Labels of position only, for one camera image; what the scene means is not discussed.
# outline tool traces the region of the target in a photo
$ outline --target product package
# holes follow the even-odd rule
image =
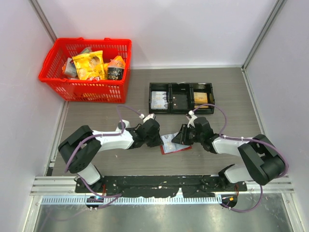
[[[107,77],[109,80],[122,80],[126,63],[121,56],[116,56],[108,64]]]
[[[80,80],[106,79],[102,55],[103,51],[96,51],[72,57]]]
[[[194,92],[194,108],[199,107],[202,104],[208,103],[207,93]],[[200,108],[209,108],[207,105],[201,106]]]
[[[62,73],[68,78],[76,78],[76,68],[71,64],[72,58],[68,58],[65,64],[62,66]]]
[[[174,134],[167,134],[167,135],[162,135],[161,139],[163,141],[163,145],[161,145],[161,153],[162,155],[168,154],[168,153],[173,153],[173,152],[178,152],[178,151],[184,151],[191,149],[191,146],[186,146],[186,145],[181,145],[181,144],[176,144],[172,143],[172,139],[177,135],[178,133]]]
[[[152,109],[167,109],[168,97],[167,92],[164,91],[152,91],[151,92],[151,108]]]

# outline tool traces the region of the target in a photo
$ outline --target black tray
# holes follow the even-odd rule
[[[167,109],[152,109],[152,91],[165,91],[168,96]],[[207,93],[208,103],[215,105],[211,83],[150,83],[149,84],[149,113],[187,114],[194,109],[194,92]],[[200,108],[196,114],[213,114],[214,107]]]

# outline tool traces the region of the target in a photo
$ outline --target red basket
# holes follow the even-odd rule
[[[82,81],[69,80],[62,74],[62,66],[68,57],[79,54],[85,47],[92,51],[103,50],[104,62],[121,55],[126,62],[122,80]],[[48,84],[67,101],[125,103],[130,80],[131,40],[85,40],[83,38],[59,38],[45,58],[39,80]]]

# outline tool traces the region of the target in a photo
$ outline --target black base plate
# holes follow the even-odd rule
[[[243,182],[222,188],[220,177],[210,175],[105,176],[101,181],[101,188],[97,192],[102,193],[105,185],[107,196],[121,193],[123,197],[166,198],[176,196],[179,188],[182,188],[185,198],[213,197],[213,192],[235,191],[236,184],[238,191],[247,191]],[[89,193],[79,178],[75,192]]]

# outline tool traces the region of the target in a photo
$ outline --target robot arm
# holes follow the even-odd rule
[[[254,180],[260,185],[266,185],[278,177],[285,169],[280,155],[273,149],[250,141],[234,141],[219,136],[213,132],[209,121],[205,117],[196,117],[190,112],[187,115],[188,125],[183,124],[180,132],[172,140],[174,143],[192,145],[201,143],[206,151],[214,154],[230,154],[243,159],[244,165],[230,165],[219,172],[222,185]],[[272,145],[270,140],[262,134],[253,138]]]
[[[119,132],[122,130],[122,124],[119,122],[116,131],[112,132],[100,132],[91,130],[89,126],[81,126],[70,135],[70,137],[63,141],[59,145],[58,150],[65,163],[67,163],[73,151],[83,139],[91,135],[98,135],[98,137],[89,139],[84,146],[78,150],[69,166],[69,171],[72,174],[77,173],[89,185],[96,184],[99,186],[99,180],[102,176],[91,163],[93,157],[98,152],[117,148],[133,149],[141,147],[144,143],[149,147],[158,146],[163,143],[159,134],[160,125],[155,120],[154,114],[145,117],[143,119],[143,124],[138,124],[134,128],[130,127],[128,121],[123,120],[123,122],[125,129],[120,135]]]

